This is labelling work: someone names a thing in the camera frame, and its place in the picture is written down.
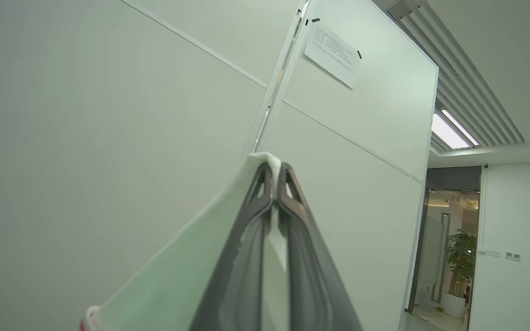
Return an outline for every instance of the fluorescent light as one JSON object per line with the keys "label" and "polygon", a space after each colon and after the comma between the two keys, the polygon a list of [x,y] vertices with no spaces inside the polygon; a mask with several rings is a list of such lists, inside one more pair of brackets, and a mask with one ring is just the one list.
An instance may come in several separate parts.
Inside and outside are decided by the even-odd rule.
{"label": "fluorescent light", "polygon": [[479,145],[478,142],[469,134],[469,132],[467,132],[463,128],[463,126],[461,126],[461,124],[459,124],[459,122],[455,120],[455,117],[451,116],[451,114],[446,109],[443,109],[441,112],[461,131],[461,133],[463,133],[464,136],[469,139],[469,141],[472,142],[472,144],[476,146]]}
{"label": "fluorescent light", "polygon": [[469,145],[437,114],[433,114],[433,126],[431,129],[453,149],[469,147]]}

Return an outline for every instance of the wall switch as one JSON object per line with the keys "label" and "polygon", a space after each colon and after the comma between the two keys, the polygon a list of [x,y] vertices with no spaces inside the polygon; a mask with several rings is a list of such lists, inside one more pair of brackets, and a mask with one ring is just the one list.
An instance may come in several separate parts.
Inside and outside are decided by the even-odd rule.
{"label": "wall switch", "polygon": [[493,250],[493,249],[486,249],[486,255],[492,255],[492,256],[500,257],[500,251]]}
{"label": "wall switch", "polygon": [[520,261],[521,260],[521,255],[507,252],[507,258],[509,258],[511,260],[515,260],[515,261]]}

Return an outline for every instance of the doorway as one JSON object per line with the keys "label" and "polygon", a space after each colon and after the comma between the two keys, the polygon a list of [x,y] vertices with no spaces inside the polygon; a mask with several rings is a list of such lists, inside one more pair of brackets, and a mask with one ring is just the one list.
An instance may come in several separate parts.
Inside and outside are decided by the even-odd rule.
{"label": "doorway", "polygon": [[466,331],[477,255],[479,191],[427,190],[410,312]]}

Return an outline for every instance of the white bag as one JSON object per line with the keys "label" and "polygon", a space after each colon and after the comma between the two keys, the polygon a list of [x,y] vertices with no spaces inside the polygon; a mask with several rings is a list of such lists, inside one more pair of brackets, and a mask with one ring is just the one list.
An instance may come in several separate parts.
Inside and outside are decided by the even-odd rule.
{"label": "white bag", "polygon": [[[277,180],[281,162],[249,155],[236,178],[91,318],[98,331],[186,331],[259,165]],[[265,241],[262,330],[288,329],[284,238],[277,226]]]}

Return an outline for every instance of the ceiling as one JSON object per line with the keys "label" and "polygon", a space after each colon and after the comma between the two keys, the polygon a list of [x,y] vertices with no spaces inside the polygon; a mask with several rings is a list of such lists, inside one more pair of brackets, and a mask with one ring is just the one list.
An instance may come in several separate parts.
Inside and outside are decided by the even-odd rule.
{"label": "ceiling", "polygon": [[[398,1],[374,2],[386,10]],[[432,8],[524,138],[523,144],[432,149],[429,167],[530,162],[530,0],[406,2]]]}
{"label": "ceiling", "polygon": [[480,194],[477,192],[462,192],[462,191],[434,191],[429,196],[429,205],[436,207],[447,207],[450,201],[463,200],[473,209],[477,209],[480,201]]}

